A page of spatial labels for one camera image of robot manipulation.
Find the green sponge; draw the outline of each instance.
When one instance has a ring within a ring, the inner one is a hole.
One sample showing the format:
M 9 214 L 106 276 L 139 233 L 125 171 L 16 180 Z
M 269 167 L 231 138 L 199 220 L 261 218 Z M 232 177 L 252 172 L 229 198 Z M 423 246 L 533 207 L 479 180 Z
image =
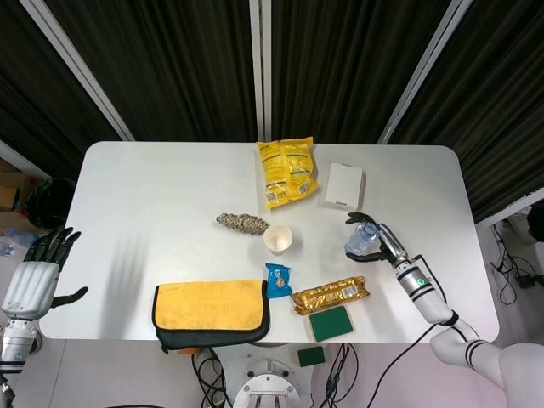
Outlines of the green sponge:
M 327 338 L 340 336 L 354 330 L 349 321 L 348 312 L 343 306 L 312 314 L 309 322 L 314 331 L 315 341 L 322 342 Z
M 325 362 L 325 354 L 321 346 L 298 350 L 298 361 L 301 367 L 313 366 Z

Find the black curtain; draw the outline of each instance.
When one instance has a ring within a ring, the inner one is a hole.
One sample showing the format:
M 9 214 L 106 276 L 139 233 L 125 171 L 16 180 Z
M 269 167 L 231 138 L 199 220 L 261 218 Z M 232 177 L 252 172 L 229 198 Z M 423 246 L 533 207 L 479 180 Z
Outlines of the black curtain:
M 76 179 L 87 148 L 119 140 L 19 2 L 0 2 L 0 139 L 51 176 Z
M 257 139 L 247 0 L 47 0 L 137 140 Z
M 376 143 L 449 0 L 274 0 L 272 134 Z
M 544 2 L 474 2 L 391 142 L 452 148 L 476 222 L 544 186 Z

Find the robotic hand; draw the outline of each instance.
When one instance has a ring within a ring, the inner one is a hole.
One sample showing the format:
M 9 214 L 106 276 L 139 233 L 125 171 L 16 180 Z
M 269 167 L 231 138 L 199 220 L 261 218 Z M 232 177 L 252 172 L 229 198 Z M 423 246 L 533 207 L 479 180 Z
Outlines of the robotic hand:
M 346 224 L 373 222 L 370 216 L 351 212 Z M 428 278 L 414 264 L 424 258 L 410 259 L 391 229 L 378 224 L 380 252 L 369 255 L 346 255 L 355 262 L 387 260 L 396 271 L 397 281 L 417 307 L 423 318 L 448 327 L 431 339 L 431 349 L 442 362 L 475 370 L 507 394 L 510 408 L 533 408 L 544 404 L 544 347 L 537 344 L 514 344 L 504 350 L 481 340 L 476 331 L 450 309 Z
M 74 303 L 88 291 L 82 287 L 70 296 L 54 296 L 71 246 L 81 235 L 72 231 L 72 228 L 56 230 L 34 242 L 9 282 L 1 307 L 9 323 L 2 334 L 0 408 L 11 406 L 15 397 L 12 376 L 23 371 L 36 337 L 36 329 L 29 323 L 43 317 L 51 308 Z

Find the white box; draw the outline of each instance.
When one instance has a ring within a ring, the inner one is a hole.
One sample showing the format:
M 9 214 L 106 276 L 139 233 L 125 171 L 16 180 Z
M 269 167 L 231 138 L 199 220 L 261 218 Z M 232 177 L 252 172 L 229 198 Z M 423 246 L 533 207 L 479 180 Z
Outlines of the white box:
M 363 169 L 332 163 L 326 185 L 325 206 L 357 211 L 363 190 Z

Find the white cup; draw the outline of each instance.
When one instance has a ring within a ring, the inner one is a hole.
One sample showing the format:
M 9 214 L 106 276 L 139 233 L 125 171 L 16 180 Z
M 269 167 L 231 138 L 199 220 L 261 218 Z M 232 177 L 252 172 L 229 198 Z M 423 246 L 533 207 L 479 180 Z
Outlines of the white cup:
M 292 244 L 292 232 L 285 225 L 270 225 L 263 238 L 264 245 L 273 253 L 282 253 Z

